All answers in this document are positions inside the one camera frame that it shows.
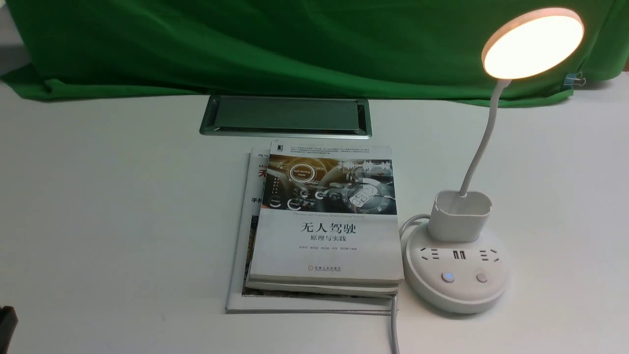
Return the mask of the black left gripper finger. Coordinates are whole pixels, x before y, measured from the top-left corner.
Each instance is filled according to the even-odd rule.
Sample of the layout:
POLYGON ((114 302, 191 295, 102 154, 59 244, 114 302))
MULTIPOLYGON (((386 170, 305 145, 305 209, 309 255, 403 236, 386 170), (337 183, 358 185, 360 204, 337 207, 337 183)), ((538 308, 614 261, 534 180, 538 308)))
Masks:
POLYGON ((18 324, 16 310, 12 306, 0 308, 0 353, 6 354, 18 324))

